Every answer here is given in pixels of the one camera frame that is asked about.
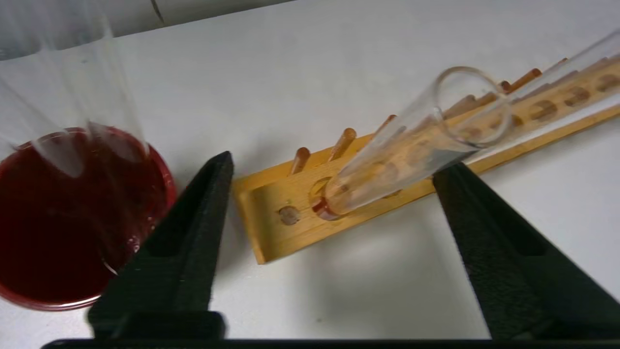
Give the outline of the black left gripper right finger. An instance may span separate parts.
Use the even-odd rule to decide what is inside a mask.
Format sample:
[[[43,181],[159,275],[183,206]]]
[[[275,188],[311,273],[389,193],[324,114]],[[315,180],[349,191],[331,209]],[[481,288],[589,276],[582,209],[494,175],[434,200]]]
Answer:
[[[493,339],[618,340],[618,301],[472,170],[433,186]]]

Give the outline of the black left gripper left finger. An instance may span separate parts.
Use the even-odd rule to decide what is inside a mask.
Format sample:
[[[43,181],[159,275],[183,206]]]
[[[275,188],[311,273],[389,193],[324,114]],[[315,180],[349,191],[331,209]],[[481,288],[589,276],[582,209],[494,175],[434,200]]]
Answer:
[[[210,311],[234,161],[209,159],[140,250],[91,307],[97,340],[219,340]]]

